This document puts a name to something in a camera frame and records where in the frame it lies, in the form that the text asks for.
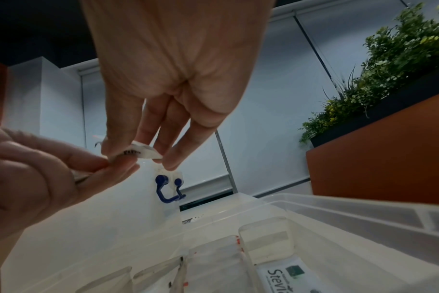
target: dark ceiling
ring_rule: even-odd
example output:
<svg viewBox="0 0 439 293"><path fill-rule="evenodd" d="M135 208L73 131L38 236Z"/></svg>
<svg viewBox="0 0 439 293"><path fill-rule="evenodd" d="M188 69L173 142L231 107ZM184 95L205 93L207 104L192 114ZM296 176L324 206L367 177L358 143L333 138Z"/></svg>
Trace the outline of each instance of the dark ceiling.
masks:
<svg viewBox="0 0 439 293"><path fill-rule="evenodd" d="M277 0L276 7L300 0ZM43 56L59 67L96 58L79 0L0 0L0 62Z"/></svg>

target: blue hook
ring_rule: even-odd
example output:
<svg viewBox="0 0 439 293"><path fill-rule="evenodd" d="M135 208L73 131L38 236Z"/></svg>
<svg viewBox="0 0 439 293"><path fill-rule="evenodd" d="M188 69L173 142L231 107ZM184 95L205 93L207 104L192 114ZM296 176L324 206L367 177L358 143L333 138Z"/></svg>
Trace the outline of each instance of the blue hook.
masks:
<svg viewBox="0 0 439 293"><path fill-rule="evenodd" d="M179 195L175 195L174 197L172 197L170 199L167 199L164 197L164 195L162 193L162 187L167 185L168 182L169 182L168 176L158 175L157 177L155 177L155 183L157 183L157 195L160 198L160 200L166 204L169 204L169 203L172 203L174 201L179 200Z"/></svg>
<svg viewBox="0 0 439 293"><path fill-rule="evenodd" d="M179 199L183 199L186 197L186 195L181 193L180 187L183 184L183 180L181 178L176 178L175 179L175 185L176 185L176 192L178 193Z"/></svg>

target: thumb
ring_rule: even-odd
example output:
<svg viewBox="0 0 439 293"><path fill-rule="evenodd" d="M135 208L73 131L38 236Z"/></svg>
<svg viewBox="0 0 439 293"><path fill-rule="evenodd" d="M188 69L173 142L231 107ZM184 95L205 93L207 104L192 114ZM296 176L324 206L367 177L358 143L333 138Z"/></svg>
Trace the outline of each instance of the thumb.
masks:
<svg viewBox="0 0 439 293"><path fill-rule="evenodd" d="M143 104L143 98L110 88L106 83L107 136L102 142L103 155L117 155L132 143L141 120Z"/></svg>

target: planter box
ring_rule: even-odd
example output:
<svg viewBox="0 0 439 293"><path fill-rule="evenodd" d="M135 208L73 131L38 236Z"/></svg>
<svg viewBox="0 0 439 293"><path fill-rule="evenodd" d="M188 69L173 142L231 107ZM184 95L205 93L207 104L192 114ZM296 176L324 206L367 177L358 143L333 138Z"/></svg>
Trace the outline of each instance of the planter box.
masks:
<svg viewBox="0 0 439 293"><path fill-rule="evenodd" d="M439 204L439 94L309 150L306 159L315 195Z"/></svg>
<svg viewBox="0 0 439 293"><path fill-rule="evenodd" d="M335 126L323 134L313 137L311 143L314 147L318 147L438 94L439 70L436 70L385 98L380 104L368 110L367 117L369 118L362 114L345 124Z"/></svg>

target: green plant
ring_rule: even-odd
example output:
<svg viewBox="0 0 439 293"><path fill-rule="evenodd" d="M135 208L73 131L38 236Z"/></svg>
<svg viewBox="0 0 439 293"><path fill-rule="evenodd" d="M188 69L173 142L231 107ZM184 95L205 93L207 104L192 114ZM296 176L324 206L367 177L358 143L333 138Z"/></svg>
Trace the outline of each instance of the green plant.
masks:
<svg viewBox="0 0 439 293"><path fill-rule="evenodd" d="M324 111L303 123L300 142L322 134L367 110L405 85L439 67L439 23L425 20L423 4L406 8L393 28L383 27L366 39L369 58L360 77L334 84L338 96L329 98Z"/></svg>

